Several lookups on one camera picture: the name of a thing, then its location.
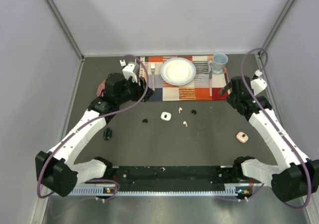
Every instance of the white wall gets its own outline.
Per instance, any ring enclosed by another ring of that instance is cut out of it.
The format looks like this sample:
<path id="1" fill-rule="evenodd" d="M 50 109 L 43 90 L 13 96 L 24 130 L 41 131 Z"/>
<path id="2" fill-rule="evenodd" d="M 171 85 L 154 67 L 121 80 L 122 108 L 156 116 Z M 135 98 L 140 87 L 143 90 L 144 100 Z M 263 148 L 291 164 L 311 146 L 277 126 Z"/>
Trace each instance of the white wall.
<path id="1" fill-rule="evenodd" d="M 0 0 L 0 223 L 27 223 L 35 156 L 57 143 L 79 60 L 44 0 Z"/>
<path id="2" fill-rule="evenodd" d="M 54 0 L 84 55 L 243 52 L 288 0 Z"/>
<path id="3" fill-rule="evenodd" d="M 297 0 L 269 48 L 267 72 L 295 143 L 319 158 L 319 0 Z"/>

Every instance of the cable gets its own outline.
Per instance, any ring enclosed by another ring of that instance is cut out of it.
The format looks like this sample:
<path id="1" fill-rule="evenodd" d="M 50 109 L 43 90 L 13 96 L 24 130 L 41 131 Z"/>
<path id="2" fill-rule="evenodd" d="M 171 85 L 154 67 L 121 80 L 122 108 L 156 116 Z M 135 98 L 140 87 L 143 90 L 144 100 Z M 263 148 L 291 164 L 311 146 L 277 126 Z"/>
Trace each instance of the cable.
<path id="1" fill-rule="evenodd" d="M 145 67 L 145 65 L 143 64 L 143 62 L 136 56 L 134 55 L 126 55 L 123 57 L 123 59 L 125 58 L 128 58 L 128 57 L 133 57 L 136 59 L 136 61 L 138 62 L 139 65 L 141 65 L 145 71 L 145 73 L 147 74 L 148 71 Z M 93 121 L 96 121 L 97 119 L 100 119 L 100 118 L 105 118 L 105 117 L 108 117 L 108 116 L 111 116 L 111 115 L 115 115 L 115 114 L 118 114 L 118 113 L 122 113 L 122 112 L 125 112 L 133 107 L 135 107 L 139 102 L 141 102 L 143 100 L 143 98 L 145 97 L 146 95 L 146 92 L 148 90 L 148 87 L 149 87 L 149 78 L 148 76 L 146 76 L 147 79 L 146 79 L 146 87 L 145 87 L 145 90 L 144 90 L 144 93 L 142 94 L 142 96 L 139 98 L 138 101 L 136 101 L 134 104 L 132 104 L 131 106 L 125 108 L 125 109 L 122 109 L 120 111 L 115 111 L 115 112 L 111 112 L 111 113 L 107 113 L 107 114 L 104 114 L 104 115 L 101 115 L 101 116 L 98 116 L 96 118 L 93 118 L 89 121 L 87 121 L 85 124 L 83 124 L 82 126 L 80 126 L 78 128 L 78 131 L 80 131 L 81 129 L 83 129 L 85 126 L 89 125 L 90 123 L 92 123 Z M 51 196 L 53 194 L 53 192 L 47 194 L 47 195 L 41 195 L 41 181 L 42 181 L 42 178 L 43 178 L 43 175 L 44 175 L 44 172 L 45 172 L 45 169 L 47 168 L 49 162 L 51 161 L 51 159 L 53 158 L 53 156 L 56 154 L 56 152 L 62 147 L 64 146 L 64 144 L 69 141 L 73 136 L 75 135 L 75 133 L 71 133 L 69 136 L 67 136 L 65 138 L 65 140 L 61 141 L 61 144 L 49 155 L 49 157 L 47 158 L 47 160 L 45 161 L 42 169 L 41 169 L 41 172 L 40 172 L 40 175 L 39 175 L 39 178 L 38 178 L 38 182 L 37 182 L 37 185 L 36 185 L 36 193 L 37 193 L 37 196 L 41 199 L 43 198 L 47 198 L 49 196 Z"/>
<path id="2" fill-rule="evenodd" d="M 246 80 L 245 80 L 245 77 L 244 77 L 244 64 L 246 62 L 246 59 L 248 58 L 248 56 L 255 52 L 255 51 L 263 51 L 266 55 L 266 61 L 265 61 L 265 64 L 263 65 L 262 69 L 260 71 L 263 71 L 266 67 L 266 64 L 268 62 L 268 53 L 265 49 L 263 48 L 255 48 L 255 49 L 252 49 L 250 50 L 249 52 L 246 53 L 246 55 L 244 56 L 242 62 L 241 62 L 241 65 L 240 65 L 240 69 L 241 69 L 241 78 L 243 79 L 243 82 L 244 82 L 244 85 L 246 87 L 246 89 L 248 90 L 250 96 L 254 99 L 254 101 L 256 102 L 256 104 L 258 105 L 258 107 L 262 110 L 262 112 L 265 114 L 265 116 L 267 117 L 267 119 L 269 120 L 269 122 L 273 125 L 273 127 L 276 129 L 277 132 L 279 132 L 279 134 L 282 134 L 280 132 L 280 129 L 278 128 L 278 126 L 276 125 L 276 123 L 272 120 L 272 118 L 267 114 L 267 112 L 265 111 L 265 109 L 262 107 L 262 105 L 260 104 L 260 102 L 257 100 L 256 96 L 253 94 L 253 92 L 250 90 Z M 291 148 L 293 151 L 294 151 L 294 154 L 295 156 L 298 158 L 298 160 L 300 161 L 300 164 L 301 166 L 303 167 L 304 169 L 304 172 L 306 174 L 306 180 L 307 180 L 307 198 L 305 200 L 305 203 L 300 206 L 300 207 L 294 207 L 294 206 L 291 206 L 287 203 L 284 203 L 286 206 L 290 207 L 290 208 L 293 208 L 293 209 L 296 209 L 296 210 L 300 210 L 300 209 L 304 209 L 308 204 L 309 204 L 309 201 L 310 201 L 310 198 L 311 198 L 311 180 L 310 180 L 310 174 L 309 174 L 309 171 L 305 165 L 305 163 L 303 162 L 303 159 L 300 157 L 300 155 L 298 154 L 297 150 L 295 149 L 295 147 L 289 142 L 289 140 L 284 136 L 284 135 L 281 135 L 281 138 L 287 143 L 287 145 L 289 146 L 289 148 Z"/>
<path id="3" fill-rule="evenodd" d="M 108 183 L 114 183 L 117 187 L 115 189 L 115 192 L 113 193 L 113 195 L 111 195 L 108 199 L 104 199 L 105 201 L 104 202 L 107 202 L 107 201 L 110 201 L 112 200 L 115 195 L 118 193 L 118 191 L 120 190 L 120 184 L 117 182 L 117 181 L 114 181 L 114 180 L 108 180 L 108 179 L 94 179 L 94 180 L 89 180 L 87 182 L 108 182 Z M 49 203 L 50 205 L 50 214 L 52 216 L 53 219 L 58 219 L 60 218 L 61 216 L 63 216 L 67 211 L 69 211 L 71 208 L 75 207 L 76 205 L 78 205 L 79 203 L 81 203 L 82 201 L 86 201 L 86 200 L 98 200 L 98 198 L 96 197 L 87 197 L 87 198 L 83 198 L 77 202 L 75 202 L 74 204 L 70 205 L 69 207 L 67 207 L 63 212 L 61 212 L 59 215 L 55 215 L 53 214 L 53 206 L 52 206 L 52 201 Z"/>

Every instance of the floor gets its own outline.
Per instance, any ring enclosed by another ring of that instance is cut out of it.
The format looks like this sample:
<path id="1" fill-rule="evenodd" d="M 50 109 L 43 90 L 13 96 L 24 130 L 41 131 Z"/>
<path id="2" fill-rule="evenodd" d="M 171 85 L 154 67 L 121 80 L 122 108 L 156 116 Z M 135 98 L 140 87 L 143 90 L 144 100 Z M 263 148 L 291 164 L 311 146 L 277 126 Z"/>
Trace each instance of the floor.
<path id="1" fill-rule="evenodd" d="M 227 70 L 230 78 L 240 74 L 242 58 L 243 55 L 229 55 Z M 82 117 L 106 76 L 121 71 L 119 59 L 85 59 L 68 130 Z M 252 76 L 256 69 L 255 57 L 251 55 L 245 74 Z M 191 110 L 196 110 L 197 114 L 192 114 Z M 171 121 L 160 119 L 163 111 L 172 114 Z M 182 124 L 184 120 L 188 123 L 187 128 Z M 105 141 L 103 131 L 97 133 L 76 163 L 102 156 L 116 166 L 232 165 L 237 157 L 250 155 L 267 164 L 276 164 L 258 132 L 226 101 L 147 102 L 116 115 L 108 127 L 113 130 L 112 139 Z M 235 136 L 239 131 L 249 136 L 247 143 L 237 141 Z M 58 214 L 80 199 L 54 196 L 50 198 L 50 205 Z M 293 204 L 300 205 L 300 200 L 294 200 Z M 212 197 L 118 197 L 105 205 L 91 200 L 78 204 L 59 219 L 53 219 L 47 209 L 43 224 L 196 222 L 306 224 L 309 219 L 306 212 L 288 209 L 270 188 L 264 188 L 248 203 Z"/>
<path id="2" fill-rule="evenodd" d="M 109 73 L 121 72 L 120 57 L 86 58 L 68 126 L 70 130 L 96 97 L 98 85 Z M 242 55 L 229 55 L 229 77 L 240 74 Z M 252 76 L 257 69 L 254 55 L 247 60 L 245 72 Z M 163 112 L 172 114 L 165 122 Z M 182 123 L 187 121 L 188 128 Z M 110 141 L 97 133 L 76 162 L 102 156 L 116 166 L 232 165 L 239 156 L 250 155 L 262 162 L 275 160 L 259 133 L 226 101 L 146 102 L 116 115 L 108 127 Z M 238 142 L 240 131 L 249 136 Z"/>

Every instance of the colorful placemat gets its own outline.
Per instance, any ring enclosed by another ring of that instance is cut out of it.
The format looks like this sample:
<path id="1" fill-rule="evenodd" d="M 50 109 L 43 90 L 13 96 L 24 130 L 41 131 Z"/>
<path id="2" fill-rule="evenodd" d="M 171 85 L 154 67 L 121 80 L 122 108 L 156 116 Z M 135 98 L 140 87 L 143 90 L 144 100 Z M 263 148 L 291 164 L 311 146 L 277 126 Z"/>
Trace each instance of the colorful placemat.
<path id="1" fill-rule="evenodd" d="M 191 61 L 196 68 L 194 80 L 183 86 L 173 86 L 163 80 L 160 68 L 163 63 L 173 57 L 182 57 Z M 155 64 L 155 93 L 149 101 L 220 101 L 225 100 L 228 93 L 220 95 L 219 91 L 228 83 L 226 67 L 221 74 L 212 75 L 212 97 L 209 95 L 209 74 L 207 61 L 213 56 L 141 56 L 140 60 L 148 70 L 149 86 L 153 88 L 150 63 Z M 146 78 L 145 71 L 140 67 L 140 77 Z"/>

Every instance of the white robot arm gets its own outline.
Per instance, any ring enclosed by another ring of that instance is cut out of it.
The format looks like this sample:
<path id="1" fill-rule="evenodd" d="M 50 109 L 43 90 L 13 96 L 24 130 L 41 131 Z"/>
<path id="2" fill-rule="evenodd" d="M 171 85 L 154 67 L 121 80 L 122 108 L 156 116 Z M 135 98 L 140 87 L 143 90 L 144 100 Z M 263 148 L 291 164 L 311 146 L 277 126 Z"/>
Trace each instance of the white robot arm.
<path id="1" fill-rule="evenodd" d="M 247 76 L 244 78 L 254 95 L 262 92 L 267 86 L 262 78 L 256 78 L 252 81 Z M 260 133 L 277 162 L 277 165 L 273 166 L 249 156 L 239 157 L 234 161 L 233 175 L 239 179 L 254 178 L 272 187 L 275 195 L 282 202 L 302 197 L 307 194 L 307 181 L 301 161 L 295 155 L 298 153 L 309 171 L 312 193 L 316 192 L 319 185 L 319 160 L 310 160 L 280 125 L 267 99 L 264 96 L 256 97 L 266 113 L 276 123 L 279 131 L 275 129 L 248 93 L 241 76 L 233 77 L 220 93 L 223 94 L 229 89 L 231 89 L 231 93 L 226 99 L 227 102 Z M 292 144 L 294 150 L 289 147 L 282 136 Z"/>
<path id="2" fill-rule="evenodd" d="M 86 163 L 74 164 L 74 162 L 91 138 L 105 127 L 114 115 L 105 118 L 98 117 L 118 111 L 120 105 L 127 101 L 137 101 L 146 89 L 144 78 L 137 77 L 140 66 L 136 62 L 126 65 L 125 61 L 121 61 L 121 66 L 124 67 L 123 74 L 112 73 L 107 77 L 103 96 L 91 102 L 80 121 L 62 141 L 70 135 L 73 137 L 53 155 L 41 177 L 41 184 L 62 197 L 67 196 L 77 184 L 103 177 L 108 166 L 112 166 L 110 162 L 100 157 Z M 153 90 L 148 88 L 143 101 L 146 102 L 153 93 Z M 48 152 L 41 151 L 37 154 L 35 158 L 37 179 L 39 179 L 44 163 L 62 141 Z"/>

